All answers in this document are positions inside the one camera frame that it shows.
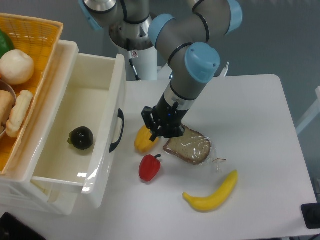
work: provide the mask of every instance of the white cabinet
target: white cabinet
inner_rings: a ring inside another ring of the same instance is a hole
[[[60,40],[44,84],[18,153],[0,176],[0,203],[67,215],[84,194],[98,208],[124,128],[125,59],[81,54],[76,43]],[[68,144],[82,126],[94,136],[86,150]]]

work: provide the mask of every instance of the gray floor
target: gray floor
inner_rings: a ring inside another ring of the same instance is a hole
[[[156,15],[169,13],[182,20],[191,14],[186,2],[152,0],[150,7]],[[320,86],[320,1],[239,2],[244,14],[241,28],[210,44],[219,52],[222,66],[230,61],[229,76],[279,76],[296,124],[316,100],[315,89]],[[77,0],[1,0],[0,12],[63,22],[61,39],[76,42],[81,53],[107,57],[117,54],[107,30],[90,29]],[[320,178],[320,116],[299,140],[311,179]]]

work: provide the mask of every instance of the blue joint cap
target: blue joint cap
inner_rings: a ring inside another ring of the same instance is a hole
[[[170,14],[161,14],[157,16],[150,24],[148,29],[148,36],[155,48],[157,48],[156,47],[157,39],[161,30],[172,19],[175,19],[175,18]]]
[[[228,3],[230,5],[231,19],[229,30],[226,34],[240,27],[243,18],[240,4],[236,0],[228,0]]]
[[[208,44],[196,42],[185,53],[184,63],[192,78],[207,84],[220,66],[219,53]]]
[[[88,11],[88,9],[85,6],[85,3],[83,0],[78,0],[78,4],[80,5],[80,8],[82,10],[82,13],[84,14],[86,20],[88,21],[90,27],[95,30],[101,30],[102,27],[96,22],[96,20],[91,16],[90,12]]]

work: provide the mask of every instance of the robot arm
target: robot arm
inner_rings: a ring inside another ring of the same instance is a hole
[[[235,0],[199,0],[192,11],[194,14],[182,22],[169,14],[160,15],[148,30],[151,42],[173,70],[158,104],[145,107],[141,113],[151,130],[151,141],[184,134],[183,117],[220,65],[219,54],[206,43],[242,22],[242,10]]]
[[[220,65],[217,51],[206,44],[238,28],[243,14],[236,0],[188,0],[193,15],[177,21],[163,14],[153,21],[149,0],[79,0],[94,29],[122,22],[121,31],[110,37],[127,51],[158,50],[173,70],[173,78],[158,104],[145,107],[142,117],[151,141],[184,134],[182,119]]]

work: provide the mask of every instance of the yellow basket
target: yellow basket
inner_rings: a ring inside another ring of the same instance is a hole
[[[17,96],[22,90],[29,90],[34,97],[18,137],[10,138],[6,135],[0,140],[0,174],[2,175],[8,170],[21,144],[48,74],[63,27],[61,22],[0,13],[0,29],[11,38],[15,49],[28,54],[34,61],[32,78],[24,84],[12,86]]]

